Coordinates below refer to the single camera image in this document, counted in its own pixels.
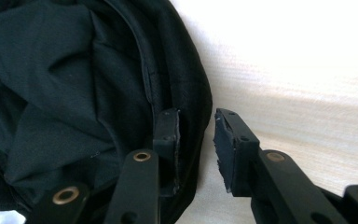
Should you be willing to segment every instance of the brass rivet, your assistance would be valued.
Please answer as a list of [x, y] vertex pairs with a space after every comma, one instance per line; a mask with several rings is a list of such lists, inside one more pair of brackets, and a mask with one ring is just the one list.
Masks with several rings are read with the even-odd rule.
[[77, 187], [68, 187], [66, 189], [62, 189], [54, 194], [53, 202], [58, 205], [63, 205], [66, 203], [72, 202], [76, 199], [80, 194], [80, 191]]
[[133, 155], [135, 161], [148, 161], [152, 156], [147, 152], [138, 152]]
[[284, 161], [284, 156], [276, 152], [270, 152], [267, 154], [267, 158], [270, 161]]

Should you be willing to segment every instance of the black plastic bracket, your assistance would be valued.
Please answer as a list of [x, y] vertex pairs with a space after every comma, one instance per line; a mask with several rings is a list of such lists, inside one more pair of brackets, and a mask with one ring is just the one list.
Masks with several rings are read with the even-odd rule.
[[179, 189], [177, 173], [180, 147], [179, 110], [172, 108], [158, 115], [153, 150], [159, 155], [160, 196], [172, 197]]

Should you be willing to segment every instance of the black nylon cover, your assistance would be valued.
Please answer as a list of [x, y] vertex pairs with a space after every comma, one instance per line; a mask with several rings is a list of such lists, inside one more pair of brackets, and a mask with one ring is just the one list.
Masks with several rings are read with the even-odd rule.
[[125, 156], [153, 134], [158, 113], [176, 107], [181, 189], [162, 201], [161, 221], [179, 218], [194, 197], [212, 97], [172, 5], [1, 3], [0, 188], [12, 201], [4, 197], [0, 210], [29, 211], [65, 180], [93, 189], [114, 181]]

